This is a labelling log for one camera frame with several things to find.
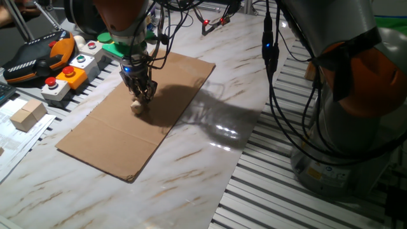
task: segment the green mount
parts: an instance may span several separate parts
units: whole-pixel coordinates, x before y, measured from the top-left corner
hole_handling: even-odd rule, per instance
[[[153,40],[155,38],[154,32],[147,31],[146,41]],[[147,42],[143,41],[142,43],[133,46],[133,53],[144,53],[147,48]],[[116,43],[104,44],[102,47],[105,51],[112,53],[113,55],[123,58],[126,55],[130,54],[130,47],[127,45],[118,45]]]

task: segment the black cable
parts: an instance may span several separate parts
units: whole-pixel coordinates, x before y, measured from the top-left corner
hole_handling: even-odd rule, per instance
[[[266,0],[266,14],[270,14],[270,5],[268,4],[268,0]]]
[[[310,61],[311,61],[311,58],[309,58],[309,59],[307,59],[307,60],[299,60],[299,59],[297,59],[297,58],[293,55],[293,53],[290,51],[290,49],[288,48],[288,45],[287,45],[287,43],[286,43],[286,40],[284,39],[284,36],[281,34],[281,31],[280,31],[280,30],[279,30],[279,34],[280,34],[280,36],[281,36],[281,38],[282,38],[282,40],[283,40],[283,42],[284,42],[284,44],[285,44],[285,46],[286,46],[287,51],[290,53],[290,55],[293,57],[294,60],[297,60],[297,61],[299,61],[299,62],[310,62]]]
[[[275,19],[275,29],[277,30],[277,32],[275,33],[274,43],[277,44],[279,42],[279,34],[280,34],[280,6],[279,5],[277,5],[277,17]]]
[[[153,66],[153,65],[148,65],[149,67],[151,67],[151,68],[153,68],[153,69],[163,69],[163,68],[164,68],[164,65],[165,65],[165,63],[166,63],[166,61],[167,61],[168,54],[170,53],[171,48],[172,48],[172,44],[173,44],[173,42],[174,42],[175,35],[176,35],[177,31],[179,30],[179,28],[181,28],[181,26],[185,23],[185,20],[187,19],[188,15],[189,15],[189,12],[186,13],[186,16],[185,16],[184,18],[181,17],[180,22],[177,24],[177,27],[176,27],[176,29],[174,30],[174,33],[170,36],[171,42],[170,42],[169,45],[167,45],[167,51],[166,51],[166,53],[165,53],[165,56],[164,56],[164,57],[161,57],[161,58],[158,58],[158,59],[155,59],[155,60],[161,60],[161,59],[163,59],[164,61],[163,61],[162,66],[161,66],[161,67],[156,67],[156,66]]]
[[[150,12],[150,11],[153,9],[154,5],[155,5],[155,0],[153,0],[153,3],[152,3],[151,6],[148,8],[147,12],[145,12],[145,14],[143,15],[142,19],[140,20],[139,24],[137,25],[137,27],[135,28],[135,30],[134,30],[134,32],[133,32],[132,42],[130,43],[130,53],[128,54],[128,59],[130,60],[130,64],[131,64],[132,67],[135,67],[135,66],[132,64],[132,52],[133,52],[133,44],[134,44],[136,32],[139,30],[141,24],[142,24],[143,21],[146,19],[147,15],[148,15],[148,12]]]
[[[169,25],[170,25],[170,24],[171,24],[171,15],[170,15],[170,10],[169,10],[168,8],[167,8],[167,13],[168,13],[168,23],[169,23]],[[168,35],[167,35],[168,38],[170,38],[170,33],[171,33],[171,26],[168,27]],[[147,65],[148,67],[152,68],[152,69],[162,69],[162,68],[164,67],[165,63],[167,62],[167,57],[168,57],[168,54],[169,54],[169,53],[170,53],[170,45],[167,44],[167,47],[166,47],[166,49],[165,49],[165,55],[164,55],[164,57],[155,58],[154,60],[149,61],[146,65]],[[154,61],[156,61],[156,60],[164,60],[162,66],[161,66],[161,68],[153,66]]]
[[[321,84],[321,74],[319,72],[319,68],[316,67],[315,68],[315,80],[318,84]],[[327,147],[328,150],[330,151],[335,151],[329,144],[328,142],[325,140],[325,138],[322,136],[322,132],[321,132],[321,128],[319,125],[319,114],[321,112],[321,100],[322,100],[322,92],[321,92],[321,87],[318,87],[318,101],[317,101],[317,120],[316,120],[316,124],[317,124],[317,132],[319,135],[319,138],[321,139],[322,143],[325,145],[325,147]]]
[[[312,87],[312,91],[311,91],[310,97],[308,98],[307,104],[305,105],[304,112],[303,112],[303,116],[302,116],[302,119],[301,119],[301,127],[302,127],[303,132],[304,132],[304,135],[305,135],[305,137],[306,137],[307,139],[309,139],[310,136],[308,135],[307,130],[305,130],[305,117],[306,117],[306,115],[307,115],[308,107],[310,106],[312,97],[314,96],[315,89],[316,89],[316,87]]]
[[[252,3],[252,6],[255,5],[255,4],[257,4],[257,3],[266,3],[266,4],[267,4],[266,1],[264,1],[264,0],[259,0],[259,1],[253,2],[253,3]]]
[[[269,88],[269,96],[270,98],[275,99],[275,94],[274,94],[274,88],[273,88],[273,79],[272,76],[270,76],[270,74],[267,71],[267,77],[268,77],[268,81],[270,84],[270,88]],[[281,129],[282,133],[285,135],[285,137],[291,142],[291,144],[294,145],[295,148],[297,148],[298,150],[300,150],[303,154],[305,154],[307,157],[311,158],[312,160],[322,163],[324,165],[330,165],[330,166],[349,166],[349,165],[355,165],[360,163],[360,161],[356,161],[356,162],[349,162],[349,163],[330,163],[330,162],[325,162],[322,160],[319,160],[317,158],[315,158],[314,156],[310,155],[309,153],[307,153],[301,146],[298,146],[295,141],[288,135],[288,133],[286,132],[286,130],[284,130],[283,126],[281,125],[279,119],[277,118],[275,111],[273,109],[273,99],[270,99],[270,106],[271,106],[271,110],[272,110],[272,114],[274,117],[274,120],[276,121],[277,125],[279,126],[279,128]]]
[[[277,10],[276,25],[278,25],[279,21],[280,21],[279,14],[280,14],[280,8]],[[266,64],[267,71],[269,72],[269,74],[273,74],[275,72],[275,70],[277,69],[277,64],[278,64],[277,60],[278,60],[278,57],[279,57],[279,46],[278,46],[278,37],[277,36],[276,36],[276,40],[274,42],[273,48],[271,50],[269,49],[270,45],[267,45],[266,48],[264,47],[264,45],[265,45],[264,43],[269,43],[270,40],[271,40],[271,42],[273,42],[273,37],[272,37],[271,30],[272,30],[272,20],[271,20],[271,17],[270,17],[270,12],[268,12],[268,13],[266,13],[266,18],[265,18],[265,32],[263,33],[263,41],[262,41],[263,49],[262,49],[262,53],[263,53],[263,58],[265,58],[265,64]],[[279,32],[279,27],[278,26],[277,26],[276,30],[277,30],[276,34],[278,34],[278,32]],[[296,136],[298,136],[303,142],[307,143],[311,148],[313,148],[313,149],[315,149],[315,150],[317,150],[317,151],[319,151],[321,153],[324,153],[324,154],[329,155],[329,156],[337,156],[334,153],[331,153],[331,152],[325,151],[323,149],[320,149],[319,147],[315,146],[314,144],[309,142],[307,139],[305,139],[300,133],[298,133],[298,131],[290,124],[290,122],[288,121],[288,119],[286,118],[284,113],[282,112],[282,110],[281,110],[281,108],[280,108],[280,106],[279,106],[279,104],[277,102],[277,99],[276,98],[274,98],[274,99],[275,99],[275,107],[277,108],[279,114],[281,115],[281,118],[284,120],[286,125],[294,132],[294,134]],[[347,156],[345,158],[343,158],[341,156],[341,158],[342,159],[354,159],[354,157],[352,157],[352,156]]]
[[[191,15],[189,15],[189,14],[187,16],[189,16],[190,19],[192,19],[192,21],[191,21],[191,23],[189,25],[182,25],[182,27],[184,27],[184,28],[191,27],[193,25],[193,17]],[[168,27],[170,27],[170,26],[177,26],[177,24],[172,24],[172,25],[167,26],[165,28],[165,30],[164,30],[164,34],[166,33]]]
[[[157,3],[160,4],[161,6],[163,6],[166,9],[172,10],[172,11],[176,11],[176,12],[180,12],[180,11],[189,11],[197,6],[199,6],[200,4],[202,4],[205,0],[200,0],[199,2],[192,4],[193,2],[190,1],[185,7],[175,7],[173,5],[171,5],[168,0],[157,0]]]
[[[229,3],[229,4],[226,6],[226,8],[224,9],[224,12],[223,12],[223,15],[222,15],[221,18],[226,17],[226,15],[227,15],[227,13],[228,13],[228,10],[229,10],[229,7],[230,7],[230,3]]]
[[[270,64],[270,62],[266,62],[267,76],[268,76],[268,80],[269,80],[269,83],[270,83],[270,91],[269,91],[269,94],[270,94],[270,105],[271,105],[271,108],[272,108],[272,113],[273,113],[274,119],[275,119],[277,125],[279,126],[279,128],[281,129],[281,131],[283,131],[283,134],[290,140],[290,142],[291,142],[294,146],[296,146],[302,153],[306,154],[306,156],[310,157],[311,159],[313,159],[313,160],[315,160],[315,161],[317,161],[317,162],[320,162],[320,163],[324,163],[324,164],[326,164],[326,165],[335,165],[335,166],[354,165],[354,164],[362,163],[362,162],[365,162],[365,161],[367,161],[367,160],[371,160],[371,159],[373,159],[373,158],[382,156],[384,153],[386,153],[386,152],[388,152],[388,151],[394,149],[395,147],[397,147],[399,144],[401,144],[401,143],[407,138],[407,131],[406,131],[406,132],[405,132],[402,136],[400,136],[398,139],[394,139],[393,141],[388,142],[387,144],[385,144],[385,145],[383,145],[383,146],[381,146],[381,147],[379,147],[379,148],[377,148],[377,149],[374,149],[374,150],[372,150],[372,151],[369,151],[369,153],[364,154],[364,155],[362,155],[362,156],[348,156],[348,155],[342,155],[341,153],[338,153],[338,152],[334,152],[334,153],[333,153],[333,152],[328,152],[328,151],[322,151],[322,150],[320,150],[319,148],[315,148],[317,151],[320,151],[322,154],[325,154],[325,155],[328,155],[328,156],[331,156],[331,157],[335,157],[335,158],[342,159],[342,160],[343,160],[343,159],[356,160],[356,161],[349,162],[349,163],[327,163],[327,162],[323,162],[323,161],[321,161],[321,160],[318,160],[318,159],[314,158],[312,155],[308,154],[305,150],[303,150],[301,147],[299,147],[299,146],[290,138],[290,136],[287,134],[287,132],[282,128],[282,125],[280,124],[279,119],[278,119],[277,116],[275,115],[275,111],[274,111],[274,109],[273,109],[273,101],[274,101],[274,103],[275,103],[275,107],[277,108],[278,112],[280,113],[281,117],[283,118],[283,120],[285,121],[285,123],[287,124],[287,126],[289,126],[289,128],[290,128],[303,142],[307,143],[309,146],[312,147],[312,144],[311,144],[309,141],[307,141],[306,139],[304,139],[303,136],[300,135],[300,134],[293,128],[293,126],[288,122],[287,118],[284,116],[283,112],[281,111],[281,108],[280,108],[279,105],[278,105],[277,97],[276,97],[276,95],[275,95],[275,93],[274,93],[274,89],[273,89],[273,86],[272,86],[272,75],[270,75],[270,72],[269,72],[269,68],[270,68],[269,64]],[[316,78],[316,85],[314,85],[314,86],[318,88],[319,97],[321,97],[321,86],[320,86],[321,82],[320,82],[319,80],[320,80],[319,77],[317,77],[317,78]]]

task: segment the cardboard sheet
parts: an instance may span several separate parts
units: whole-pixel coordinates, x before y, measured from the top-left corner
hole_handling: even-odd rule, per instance
[[[165,67],[153,70],[158,88],[140,117],[131,111],[132,96],[121,83],[56,147],[113,176],[133,181],[214,67],[170,53]]]

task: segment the green button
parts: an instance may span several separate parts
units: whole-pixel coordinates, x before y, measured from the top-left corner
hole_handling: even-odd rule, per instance
[[[109,44],[112,43],[112,37],[110,36],[110,34],[108,32],[104,32],[102,34],[99,34],[99,36],[97,36],[97,40],[100,43],[104,43],[104,44]]]

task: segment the red emergency stop button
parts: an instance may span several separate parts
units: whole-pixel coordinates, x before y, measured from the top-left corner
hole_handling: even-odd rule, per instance
[[[57,84],[57,79],[55,79],[54,77],[48,77],[45,80],[45,83],[49,86],[49,87],[53,87]]]
[[[88,44],[88,48],[89,48],[89,49],[94,49],[94,48],[96,48],[96,43],[90,42],[90,43]]]
[[[49,43],[48,46],[49,46],[50,48],[52,48],[56,43],[57,43],[56,41],[51,41],[51,43]]]
[[[65,67],[62,72],[66,75],[66,76],[72,76],[74,74],[74,68],[72,66],[67,66]]]

